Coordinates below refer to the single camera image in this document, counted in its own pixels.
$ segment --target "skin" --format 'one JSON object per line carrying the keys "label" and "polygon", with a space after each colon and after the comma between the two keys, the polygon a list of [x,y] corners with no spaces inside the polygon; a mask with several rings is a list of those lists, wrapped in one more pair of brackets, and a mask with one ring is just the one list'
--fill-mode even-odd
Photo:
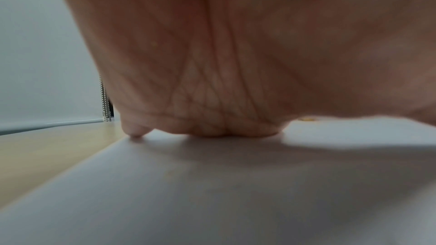
{"label": "skin", "polygon": [[124,131],[436,123],[436,0],[66,0]]}

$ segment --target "skin fold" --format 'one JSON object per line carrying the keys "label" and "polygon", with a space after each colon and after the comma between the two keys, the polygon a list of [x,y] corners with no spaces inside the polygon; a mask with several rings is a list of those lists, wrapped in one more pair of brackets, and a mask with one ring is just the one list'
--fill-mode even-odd
{"label": "skin fold", "polygon": [[66,0],[124,131],[436,124],[436,0]]}

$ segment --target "metal chain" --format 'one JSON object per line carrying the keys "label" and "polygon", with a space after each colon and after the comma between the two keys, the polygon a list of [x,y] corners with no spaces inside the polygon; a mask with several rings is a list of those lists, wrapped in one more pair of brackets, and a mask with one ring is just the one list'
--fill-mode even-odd
{"label": "metal chain", "polygon": [[109,97],[106,93],[106,89],[104,88],[103,81],[100,77],[100,93],[101,93],[101,104],[103,107],[103,121],[111,122],[112,117],[110,115],[110,107],[109,107]]}

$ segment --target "light gray wall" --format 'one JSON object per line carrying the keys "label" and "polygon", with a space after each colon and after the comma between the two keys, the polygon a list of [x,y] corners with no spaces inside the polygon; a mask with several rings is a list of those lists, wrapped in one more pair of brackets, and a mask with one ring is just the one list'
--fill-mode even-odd
{"label": "light gray wall", "polygon": [[0,131],[101,118],[99,76],[63,0],[0,0]]}

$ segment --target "wooden floor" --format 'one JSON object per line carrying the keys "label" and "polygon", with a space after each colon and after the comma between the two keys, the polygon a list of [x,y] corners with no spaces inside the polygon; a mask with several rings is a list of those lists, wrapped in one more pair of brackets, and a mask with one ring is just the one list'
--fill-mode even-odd
{"label": "wooden floor", "polygon": [[118,122],[0,136],[0,208],[123,137]]}

